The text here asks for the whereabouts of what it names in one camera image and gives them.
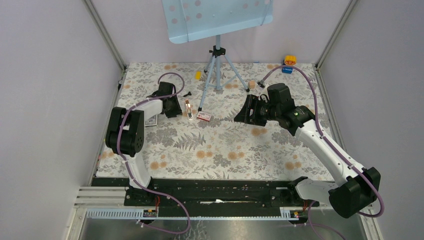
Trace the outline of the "pink stapler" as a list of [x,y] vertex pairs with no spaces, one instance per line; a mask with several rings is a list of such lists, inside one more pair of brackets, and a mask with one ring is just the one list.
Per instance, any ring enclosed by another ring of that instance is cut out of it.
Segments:
[[191,105],[191,103],[189,102],[188,99],[186,99],[184,101],[184,104],[185,104],[185,110],[186,110],[187,119],[190,120],[190,121],[192,121],[194,119],[192,105]]

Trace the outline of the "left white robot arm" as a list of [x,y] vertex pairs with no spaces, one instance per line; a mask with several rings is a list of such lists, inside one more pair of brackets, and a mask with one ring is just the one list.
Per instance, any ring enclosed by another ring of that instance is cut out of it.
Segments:
[[158,115],[175,118],[182,114],[173,83],[161,82],[158,90],[147,99],[124,108],[111,110],[105,136],[105,145],[123,158],[127,169],[129,185],[137,188],[136,199],[144,206],[152,204],[155,192],[149,188],[151,175],[148,173],[141,150],[145,143],[145,123]]

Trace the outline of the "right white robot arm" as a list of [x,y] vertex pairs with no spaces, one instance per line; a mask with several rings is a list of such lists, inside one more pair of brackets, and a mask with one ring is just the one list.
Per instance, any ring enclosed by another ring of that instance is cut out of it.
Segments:
[[248,94],[234,121],[261,127],[268,121],[278,122],[327,168],[334,182],[302,176],[289,183],[286,198],[291,205],[317,201],[330,205],[347,219],[377,200],[381,174],[351,158],[329,137],[308,107],[295,105],[285,84],[272,84],[260,96]]

